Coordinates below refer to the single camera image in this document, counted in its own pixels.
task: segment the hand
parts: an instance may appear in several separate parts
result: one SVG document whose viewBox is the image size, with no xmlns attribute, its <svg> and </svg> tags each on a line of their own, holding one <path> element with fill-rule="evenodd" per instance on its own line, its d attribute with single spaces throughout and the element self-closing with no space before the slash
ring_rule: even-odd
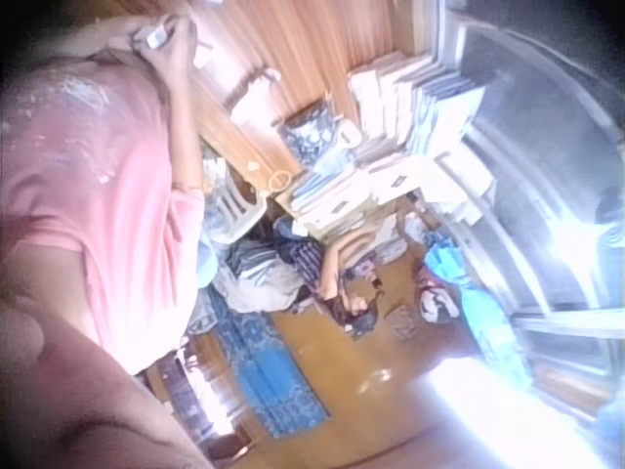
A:
<svg viewBox="0 0 625 469">
<path fill-rule="evenodd" d="M 197 28 L 189 17 L 170 17 L 164 24 L 167 42 L 150 49 L 144 40 L 133 43 L 135 51 L 150 63 L 170 93 L 186 92 L 197 48 Z"/>
</svg>

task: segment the bag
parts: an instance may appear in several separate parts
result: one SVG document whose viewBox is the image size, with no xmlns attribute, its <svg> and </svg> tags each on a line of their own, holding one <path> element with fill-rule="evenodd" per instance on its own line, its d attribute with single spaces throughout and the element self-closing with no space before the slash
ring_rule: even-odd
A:
<svg viewBox="0 0 625 469">
<path fill-rule="evenodd" d="M 460 310 L 444 288 L 428 288 L 421 292 L 421 316 L 432 324 L 448 324 L 460 316 Z"/>
<path fill-rule="evenodd" d="M 310 105 L 280 125 L 277 133 L 295 159 L 313 169 L 337 142 L 338 124 L 331 101 L 323 99 Z"/>
</svg>

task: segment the clothes pile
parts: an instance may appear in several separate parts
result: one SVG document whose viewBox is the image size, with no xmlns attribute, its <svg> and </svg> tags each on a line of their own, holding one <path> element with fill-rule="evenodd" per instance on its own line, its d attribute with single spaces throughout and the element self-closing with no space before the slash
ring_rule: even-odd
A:
<svg viewBox="0 0 625 469">
<path fill-rule="evenodd" d="M 220 261 L 213 285 L 238 313 L 287 310 L 304 284 L 270 242 L 242 239 Z"/>
<path fill-rule="evenodd" d="M 488 364 L 518 388 L 529 387 L 531 372 L 510 322 L 492 295 L 473 283 L 460 248 L 442 229 L 427 242 L 424 263 L 438 278 L 459 287 L 462 312 Z"/>
<path fill-rule="evenodd" d="M 377 264 L 390 264 L 403 255 L 408 243 L 397 231 L 397 214 L 389 215 L 376 233 L 373 251 Z"/>
<path fill-rule="evenodd" d="M 427 266 L 420 264 L 418 269 L 413 270 L 412 276 L 417 284 L 415 304 L 419 304 L 419 311 L 424 320 L 433 324 L 448 324 L 460 317 L 460 310 L 449 295 L 444 282 Z"/>
<path fill-rule="evenodd" d="M 195 300 L 191 318 L 187 324 L 187 335 L 200 335 L 211 330 L 217 324 L 217 315 L 208 297 L 200 290 Z"/>
</svg>

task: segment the blue cloth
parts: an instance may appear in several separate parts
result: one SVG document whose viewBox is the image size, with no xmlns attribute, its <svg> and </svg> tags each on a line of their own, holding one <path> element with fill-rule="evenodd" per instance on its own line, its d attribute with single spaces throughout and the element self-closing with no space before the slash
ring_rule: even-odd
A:
<svg viewBox="0 0 625 469">
<path fill-rule="evenodd" d="M 323 423 L 325 407 L 289 352 L 271 316 L 237 314 L 211 285 L 208 295 L 215 330 L 247 403 L 274 438 L 295 435 Z"/>
<path fill-rule="evenodd" d="M 531 373 L 508 318 L 490 293 L 473 284 L 451 238 L 438 235 L 424 262 L 436 276 L 460 287 L 463 313 L 488 364 L 517 387 L 529 387 Z"/>
<path fill-rule="evenodd" d="M 226 263 L 236 278 L 254 279 L 260 285 L 276 259 L 270 242 L 241 239 L 230 249 Z"/>
<path fill-rule="evenodd" d="M 625 428 L 625 402 L 622 392 L 617 399 L 604 405 L 597 413 L 593 432 L 602 441 L 622 445 Z"/>
<path fill-rule="evenodd" d="M 273 236 L 278 239 L 304 239 L 293 233 L 293 219 L 290 215 L 282 215 L 273 222 Z"/>
<path fill-rule="evenodd" d="M 197 268 L 195 271 L 197 288 L 205 288 L 213 281 L 218 264 L 217 255 L 211 242 L 207 239 L 200 240 L 197 244 Z"/>
<path fill-rule="evenodd" d="M 325 249 L 319 241 L 311 237 L 287 240 L 278 244 L 278 254 L 284 262 L 295 267 L 310 291 L 318 291 L 325 255 Z"/>
</svg>

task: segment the person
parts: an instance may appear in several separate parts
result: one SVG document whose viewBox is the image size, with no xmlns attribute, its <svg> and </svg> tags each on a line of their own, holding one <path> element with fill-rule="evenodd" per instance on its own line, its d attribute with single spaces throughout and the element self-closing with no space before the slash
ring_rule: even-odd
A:
<svg viewBox="0 0 625 469">
<path fill-rule="evenodd" d="M 362 255 L 375 240 L 374 229 L 362 227 L 339 236 L 325 249 L 311 237 L 290 235 L 278 243 L 280 257 L 293 264 L 321 310 L 356 340 L 371 332 L 378 320 L 377 301 L 384 293 L 381 283 L 370 273 L 368 280 L 376 285 L 375 297 L 367 302 L 347 289 L 348 266 Z"/>
<path fill-rule="evenodd" d="M 152 50 L 137 34 L 163 24 Z M 186 17 L 44 43 L 2 97 L 0 298 L 33 301 L 135 374 L 175 347 L 204 211 Z"/>
<path fill-rule="evenodd" d="M 0 300 L 0 467 L 212 469 L 165 407 L 58 314 Z"/>
</svg>

